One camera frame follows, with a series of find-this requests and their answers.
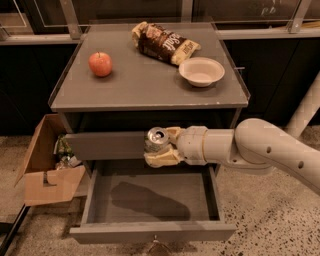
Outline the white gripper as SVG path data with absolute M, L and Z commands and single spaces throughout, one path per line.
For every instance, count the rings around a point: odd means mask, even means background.
M 184 130 L 181 127 L 167 127 L 169 141 L 176 144 L 183 161 L 189 165 L 205 165 L 203 155 L 203 139 L 207 131 L 205 126 L 191 126 Z M 153 168 L 173 166 L 181 162 L 178 152 L 167 149 L 157 153 L 145 153 L 146 163 Z

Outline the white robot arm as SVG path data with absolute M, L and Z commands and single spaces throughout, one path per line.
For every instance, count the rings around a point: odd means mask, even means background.
M 155 127 L 147 133 L 144 158 L 151 167 L 221 164 L 264 175 L 277 168 L 320 194 L 320 151 L 298 140 L 320 107 L 320 73 L 305 94 L 287 127 L 257 118 L 234 129 Z

